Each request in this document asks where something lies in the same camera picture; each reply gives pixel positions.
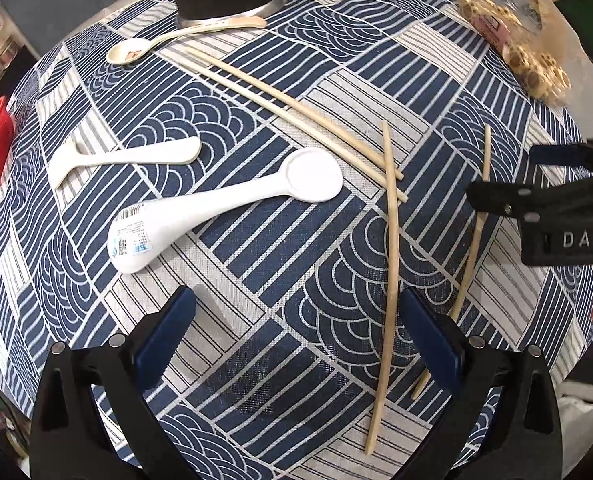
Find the white spoon with label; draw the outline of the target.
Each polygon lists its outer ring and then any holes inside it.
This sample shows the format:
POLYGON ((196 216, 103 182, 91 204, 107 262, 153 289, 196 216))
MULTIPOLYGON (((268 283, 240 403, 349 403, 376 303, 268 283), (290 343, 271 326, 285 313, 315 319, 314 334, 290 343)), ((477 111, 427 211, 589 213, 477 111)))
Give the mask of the white spoon with label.
POLYGON ((288 196, 308 204, 341 191, 342 170, 322 148, 299 148, 273 174, 215 190, 145 200, 122 209, 108 232, 108 254, 122 274, 144 269, 175 240, 208 220, 259 200, 288 196))

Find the clear plastic cookie box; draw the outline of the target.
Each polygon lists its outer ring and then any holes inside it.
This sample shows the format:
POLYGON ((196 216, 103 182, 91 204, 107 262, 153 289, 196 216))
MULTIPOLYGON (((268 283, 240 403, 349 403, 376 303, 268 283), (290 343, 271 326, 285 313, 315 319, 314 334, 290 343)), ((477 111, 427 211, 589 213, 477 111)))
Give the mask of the clear plastic cookie box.
POLYGON ((457 0, 457 10, 532 99, 565 105, 572 90, 562 18, 551 0, 457 0))

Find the blue patterned tablecloth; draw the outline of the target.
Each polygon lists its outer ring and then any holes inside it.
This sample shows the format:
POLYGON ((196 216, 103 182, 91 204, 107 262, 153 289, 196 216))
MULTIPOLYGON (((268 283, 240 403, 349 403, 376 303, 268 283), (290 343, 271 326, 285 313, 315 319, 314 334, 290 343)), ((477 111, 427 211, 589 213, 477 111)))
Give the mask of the blue patterned tablecloth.
POLYGON ((152 412, 208 479, 386 479, 411 455, 449 395, 426 386, 397 332, 375 452, 365 439, 377 388, 387 291, 382 187, 345 167, 329 202, 272 198, 190 231, 134 275, 106 250, 124 207, 208 191, 276 171, 307 141, 260 107, 161 54, 193 47, 314 107, 359 139, 391 129, 407 202, 399 209, 400 282, 447 311, 465 270, 484 125, 491 175, 540 185, 533 144, 577 142, 572 115, 525 95, 454 0, 287 0, 264 30, 172 42, 130 67, 106 62, 128 37, 176 23, 174 0, 138 0, 50 49, 8 109, 16 122, 0 182, 0 388, 31 413, 51 346, 96 347, 158 310, 179 284, 197 315, 152 412), (53 190, 62 144, 85 154, 197 136, 188 165, 76 168, 53 190))

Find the white ceramic spoon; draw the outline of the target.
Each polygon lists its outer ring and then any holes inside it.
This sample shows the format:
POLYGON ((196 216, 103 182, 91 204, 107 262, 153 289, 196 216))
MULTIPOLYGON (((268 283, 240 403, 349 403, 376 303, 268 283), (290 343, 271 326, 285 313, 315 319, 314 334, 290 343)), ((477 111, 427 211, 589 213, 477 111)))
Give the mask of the white ceramic spoon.
POLYGON ((137 146, 97 154, 85 154, 75 141, 62 144, 51 157, 47 168, 50 188, 56 190, 68 174, 76 168, 113 164, 188 165, 201 152, 197 136, 155 144, 137 146))

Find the wooden chopstick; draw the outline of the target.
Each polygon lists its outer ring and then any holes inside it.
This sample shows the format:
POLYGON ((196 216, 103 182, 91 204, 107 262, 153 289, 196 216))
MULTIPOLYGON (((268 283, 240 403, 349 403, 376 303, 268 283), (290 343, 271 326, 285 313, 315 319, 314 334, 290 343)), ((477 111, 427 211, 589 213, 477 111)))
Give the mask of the wooden chopstick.
POLYGON ((387 193, 388 214, 388 281, 387 301, 385 301, 385 326, 383 326, 382 352, 378 385, 371 414, 368 434, 365 441, 366 455, 374 453, 380 424, 385 411, 393 359, 395 332, 397 331, 397 294, 399 293, 399 198, 397 197, 397 176, 395 175, 391 131, 388 122, 382 120, 383 153, 385 153, 385 193, 387 193))
MULTIPOLYGON (((234 75, 228 74, 226 72, 222 72, 221 70, 218 70, 215 66, 210 66, 208 65, 207 62, 204 61, 200 61, 197 58, 193 58, 191 55, 188 54, 187 50, 181 51, 178 49, 170 49, 170 50, 165 50, 162 54, 161 54, 162 58, 165 58, 167 61, 172 62, 173 64, 177 65, 180 68, 183 68, 184 70, 187 70, 187 72, 189 73, 193 73, 193 74, 198 74, 206 79, 208 79, 209 81, 214 82, 214 84, 218 84, 217 82, 215 82, 214 80, 205 77, 201 74, 199 74, 197 72, 197 68, 199 66, 204 67, 204 68, 208 68, 209 70, 213 70, 213 72, 217 72, 220 73, 222 76, 225 76, 231 80, 234 80, 237 82, 237 84, 241 84, 243 87, 246 87, 252 91, 254 91, 255 93, 258 93, 257 89, 253 89, 251 86, 249 86, 249 84, 247 84, 246 82, 241 81, 240 79, 236 78, 234 75)), ((265 108, 261 107, 260 105, 257 105, 255 103, 253 103, 252 101, 249 101, 248 99, 246 99, 244 96, 240 96, 240 94, 237 94, 236 92, 227 89, 226 87, 222 86, 221 84, 218 84, 219 86, 225 88, 228 91, 231 91, 232 93, 234 93, 234 96, 236 98, 241 98, 244 99, 246 102, 249 102, 251 104, 254 104, 258 107, 261 108, 261 110, 265 110, 265 108)), ((313 110, 315 110, 314 107, 311 107, 310 105, 304 104, 310 108, 313 108, 313 110)), ((285 122, 283 119, 281 119, 280 117, 272 114, 272 112, 270 112, 269 110, 265 110, 265 112, 269 113, 272 115, 272 117, 275 117, 278 120, 278 125, 280 125, 281 127, 286 127, 290 132, 294 132, 296 134, 296 137, 299 140, 305 140, 307 142, 310 142, 310 144, 312 145, 316 145, 318 146, 318 148, 325 148, 324 145, 319 144, 317 141, 315 141, 314 139, 312 139, 310 136, 308 136, 306 133, 302 132, 301 130, 299 130, 297 127, 292 126, 289 124, 289 122, 285 122)), ((367 179, 370 182, 373 182, 374 184, 380 185, 379 183, 376 183, 374 180, 371 180, 369 178, 367 178, 365 176, 365 174, 362 174, 361 172, 359 172, 359 170, 354 169, 352 166, 350 166, 347 162, 344 162, 345 166, 350 167, 354 172, 356 172, 356 174, 361 174, 363 178, 367 179)), ((399 182, 399 180, 402 179, 401 173, 399 170, 395 170, 395 175, 397 176, 397 182, 399 182)), ((405 203, 407 200, 407 196, 405 195, 405 193, 403 191, 401 191, 400 189, 397 191, 397 197, 399 198, 399 201, 402 203, 405 203)))
MULTIPOLYGON (((484 182, 490 181, 491 176, 491 158, 492 158, 492 130, 491 126, 484 125, 484 150, 483 150, 483 165, 482 165, 482 180, 484 182)), ((463 279, 459 285, 456 300, 453 307, 449 309, 449 317, 457 322, 459 315, 461 315, 461 309, 466 300, 467 292, 470 284, 475 277, 475 263, 479 254, 479 248, 481 243, 481 237, 483 232, 483 226, 487 220, 487 214, 485 212, 478 212, 475 216, 475 230, 473 231, 472 240, 468 252, 468 258, 465 265, 463 279)), ((431 374, 429 370, 424 370, 419 379, 416 382, 415 388, 411 393, 411 400, 416 401, 423 389, 426 388, 428 382, 430 382, 431 374)))
POLYGON ((253 89, 257 89, 258 93, 208 68, 199 66, 197 68, 199 74, 214 80, 227 89, 240 94, 240 96, 244 96, 285 122, 289 122, 290 125, 295 126, 319 144, 324 145, 328 150, 333 151, 344 162, 365 174, 367 178, 382 186, 387 184, 385 156, 370 148, 368 144, 355 138, 353 134, 328 118, 321 116, 313 108, 302 104, 269 84, 243 73, 242 70, 219 61, 217 58, 213 58, 213 56, 196 48, 187 47, 186 50, 193 58, 207 62, 208 65, 215 66, 218 70, 234 75, 241 81, 246 82, 253 89))

